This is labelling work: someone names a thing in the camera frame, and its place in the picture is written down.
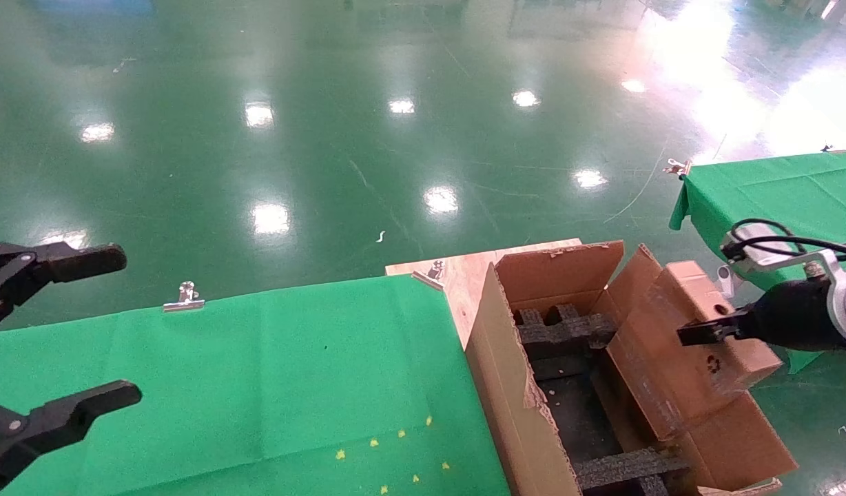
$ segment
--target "green epoxy floor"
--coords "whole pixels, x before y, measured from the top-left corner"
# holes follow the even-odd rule
[[[712,272],[666,159],[846,147],[846,0],[786,3],[0,0],[0,240],[130,257],[7,327],[562,238]],[[846,494],[846,355],[756,396],[783,493]]]

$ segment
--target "black cable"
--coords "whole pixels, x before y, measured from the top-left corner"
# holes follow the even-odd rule
[[[837,242],[823,241],[821,239],[801,238],[801,236],[757,236],[756,238],[742,239],[732,245],[732,251],[741,253],[741,249],[745,246],[753,245],[755,242],[769,242],[769,241],[783,241],[783,242],[799,242],[802,245],[820,246],[828,250],[839,251],[840,254],[846,255],[846,245],[840,245]],[[846,261],[845,257],[838,257],[840,261]]]
[[[732,229],[730,230],[732,237],[735,238],[735,239],[741,239],[741,236],[739,236],[739,233],[738,233],[738,228],[741,228],[741,226],[744,226],[745,224],[753,224],[753,223],[767,224],[769,226],[773,226],[775,228],[781,229],[782,232],[784,232],[788,236],[795,236],[794,232],[792,232],[791,229],[788,229],[787,226],[785,226],[785,224],[777,223],[777,222],[775,222],[775,220],[770,220],[770,219],[760,219],[760,218],[757,218],[757,217],[749,217],[747,219],[741,219],[737,223],[732,224]],[[807,254],[808,251],[806,251],[806,248],[804,248],[803,245],[801,245],[799,242],[795,242],[795,245],[796,245],[798,251],[779,250],[778,248],[769,248],[769,246],[760,246],[760,245],[753,245],[752,247],[757,248],[757,250],[768,251],[770,254],[789,255],[791,257],[798,257],[800,255]]]

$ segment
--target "green table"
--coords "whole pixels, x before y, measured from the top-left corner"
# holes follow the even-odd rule
[[[681,188],[671,229],[689,216],[718,257],[723,236],[745,217],[784,223],[799,236],[846,241],[846,152],[778,157],[693,167]],[[761,289],[802,279],[802,266],[747,277]],[[791,373],[819,353],[788,351]]]
[[[8,408],[117,379],[142,402],[2,494],[508,496],[445,297],[410,276],[0,333]]]

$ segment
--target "small cardboard box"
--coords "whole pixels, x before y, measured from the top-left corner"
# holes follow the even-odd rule
[[[677,327],[732,308],[696,264],[663,269],[643,245],[608,286],[623,253],[621,241],[603,242],[507,255],[488,268],[466,354],[514,494],[581,493],[513,318],[517,310],[545,313],[556,304],[606,314],[618,328],[608,355],[633,399],[595,386],[623,449],[676,446],[701,493],[740,490],[794,470],[747,392],[779,367],[778,358],[756,340],[679,345]],[[646,419],[647,433],[622,421],[633,417],[630,409]]]

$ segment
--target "robotic arm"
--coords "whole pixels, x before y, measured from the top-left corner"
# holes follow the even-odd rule
[[[773,228],[784,234],[776,235]],[[807,251],[805,245],[819,249]],[[732,226],[720,251],[742,278],[796,265],[803,265],[807,278],[779,283],[725,317],[681,327],[677,333],[684,346],[731,335],[801,351],[846,349],[846,270],[840,265],[846,261],[846,244],[800,238],[772,220],[745,219]]]
[[[35,247],[0,242],[0,322],[49,282],[71,282],[123,270],[118,245],[74,250],[66,242]],[[0,405],[0,490],[40,455],[80,442],[92,422],[140,402],[142,393],[117,380],[65,396],[21,415]]]

